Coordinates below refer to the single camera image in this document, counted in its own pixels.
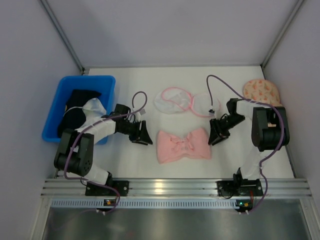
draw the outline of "gray wall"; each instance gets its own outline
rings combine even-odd
[[[259,65],[297,0],[48,0],[85,67]]]
[[[320,1],[307,0],[266,68],[287,109],[289,148],[320,210]]]
[[[2,0],[0,33],[0,233],[20,240],[54,170],[41,133],[57,84],[79,71],[37,0]]]

